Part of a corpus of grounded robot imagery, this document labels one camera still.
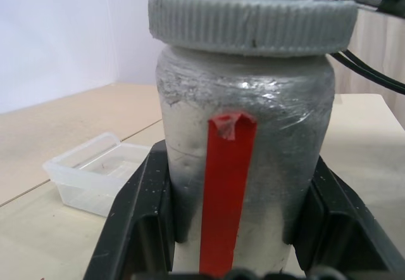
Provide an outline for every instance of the jar lid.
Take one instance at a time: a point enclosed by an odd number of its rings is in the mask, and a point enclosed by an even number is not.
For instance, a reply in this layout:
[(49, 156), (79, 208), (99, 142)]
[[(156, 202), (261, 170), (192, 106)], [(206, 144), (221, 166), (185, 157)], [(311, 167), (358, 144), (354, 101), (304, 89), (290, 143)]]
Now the jar lid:
[(149, 0), (149, 30), (173, 46), (258, 56), (309, 56), (348, 47), (352, 1)]

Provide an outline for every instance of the clear plastic container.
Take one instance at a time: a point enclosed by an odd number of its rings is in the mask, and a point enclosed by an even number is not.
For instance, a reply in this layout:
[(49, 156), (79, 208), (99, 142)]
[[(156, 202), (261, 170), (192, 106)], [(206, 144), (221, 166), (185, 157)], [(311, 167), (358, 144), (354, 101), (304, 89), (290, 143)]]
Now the clear plastic container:
[(65, 205), (107, 216), (114, 198), (151, 147), (104, 133), (44, 164)]

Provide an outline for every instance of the table surface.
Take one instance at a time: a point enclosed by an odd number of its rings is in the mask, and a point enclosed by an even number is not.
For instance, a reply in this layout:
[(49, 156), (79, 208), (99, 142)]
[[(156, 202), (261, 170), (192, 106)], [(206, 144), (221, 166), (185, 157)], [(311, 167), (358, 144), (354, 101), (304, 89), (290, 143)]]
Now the table surface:
[[(14, 119), (23, 123), (24, 117), (42, 117), (49, 124), (46, 129), (42, 120), (33, 120), (25, 129), (16, 129), (18, 125), (14, 124), (9, 125), (8, 130), (1, 127), (4, 117), (0, 116), (1, 134), (13, 136), (16, 142), (12, 146), (12, 142), (8, 141), (6, 147), (0, 148), (0, 160), (8, 150), (15, 151), (13, 167), (0, 164), (2, 173), (5, 167), (8, 171), (6, 174), (12, 180), (4, 190), (3, 181), (6, 178), (0, 178), (0, 200), (15, 198), (0, 207), (1, 279), (82, 279), (103, 228), (105, 218), (62, 204), (56, 186), (46, 182), (47, 176), (41, 170), (44, 159), (104, 131), (112, 131), (121, 139), (126, 139), (125, 142), (134, 144), (152, 145), (163, 139), (155, 88), (128, 85), (110, 87), (112, 90), (107, 88), (101, 88), (103, 94), (96, 98), (103, 103), (93, 102), (91, 108), (86, 108), (96, 114), (94, 118), (110, 114), (119, 119), (110, 121), (106, 116), (93, 128), (86, 127), (93, 121), (80, 108), (86, 104), (85, 96), (94, 95), (92, 91), (77, 96), (81, 103), (77, 103), (72, 96), (70, 103), (65, 102), (64, 113), (58, 113), (58, 116), (54, 117), (53, 114), (60, 108), (55, 105), (61, 106), (59, 100), (43, 104), (40, 108), (26, 109), (22, 118)], [(121, 96), (121, 91), (127, 93), (127, 99), (117, 97)], [(134, 99), (137, 95), (140, 96), (139, 100)], [(140, 105), (143, 105), (142, 111), (137, 108)], [(107, 107), (111, 113), (102, 110)], [(33, 113), (42, 112), (43, 115), (31, 115), (30, 110)], [(113, 115), (113, 110), (124, 110), (120, 114), (125, 116)], [(18, 117), (12, 113), (7, 116)], [(66, 123), (80, 116), (85, 118), (86, 124), (79, 125), (80, 121), (69, 123), (71, 130), (67, 138), (63, 131), (58, 131), (62, 129), (66, 132)], [(33, 138), (43, 140), (47, 145), (29, 149), (23, 146), (22, 143)], [(321, 154), (328, 166), (359, 193), (398, 249), (405, 254), (405, 237), (401, 234), (401, 224), (405, 221), (405, 182), (402, 179), (405, 171), (405, 131), (382, 97), (376, 94), (336, 95)], [(32, 176), (27, 177), (27, 173), (32, 173)], [(290, 260), (287, 270), (297, 272), (296, 261)]]

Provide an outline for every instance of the wire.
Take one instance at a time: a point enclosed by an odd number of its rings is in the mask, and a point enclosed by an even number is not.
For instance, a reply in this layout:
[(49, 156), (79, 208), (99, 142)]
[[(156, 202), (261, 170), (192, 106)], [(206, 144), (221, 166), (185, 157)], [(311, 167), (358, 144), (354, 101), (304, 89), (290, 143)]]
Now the wire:
[(369, 70), (355, 64), (349, 58), (346, 58), (344, 54), (332, 53), (331, 56), (335, 58), (339, 63), (343, 64), (347, 68), (351, 69), (353, 72), (365, 77), (366, 79), (375, 82), (376, 84), (383, 86), (387, 89), (390, 89), (396, 93), (405, 95), (405, 84), (399, 83), (396, 80), (393, 82), (389, 77), (384, 76), (383, 74), (374, 74)]
[(345, 50), (342, 51), (342, 53), (349, 58), (352, 62), (354, 62), (355, 64), (357, 64), (358, 66), (360, 66), (361, 68), (370, 71), (372, 74), (380, 77), (381, 79), (386, 79), (389, 80), (391, 83), (396, 84), (398, 86), (403, 86), (405, 87), (405, 84), (403, 84), (402, 82), (399, 82), (395, 79), (391, 79), (390, 77), (384, 75), (383, 73), (380, 73), (377, 70), (374, 70), (372, 67), (370, 67), (369, 65), (367, 65), (365, 62), (363, 62), (362, 60), (360, 60), (356, 55), (354, 55), (353, 53), (351, 53), (349, 50)]

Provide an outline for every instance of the red tape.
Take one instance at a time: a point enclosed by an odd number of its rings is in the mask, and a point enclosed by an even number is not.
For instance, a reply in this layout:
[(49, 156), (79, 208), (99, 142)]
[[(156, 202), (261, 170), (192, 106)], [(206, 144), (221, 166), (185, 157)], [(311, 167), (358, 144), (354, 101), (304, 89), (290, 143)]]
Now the red tape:
[(246, 113), (225, 113), (208, 125), (200, 273), (222, 277), (234, 260), (257, 123)]

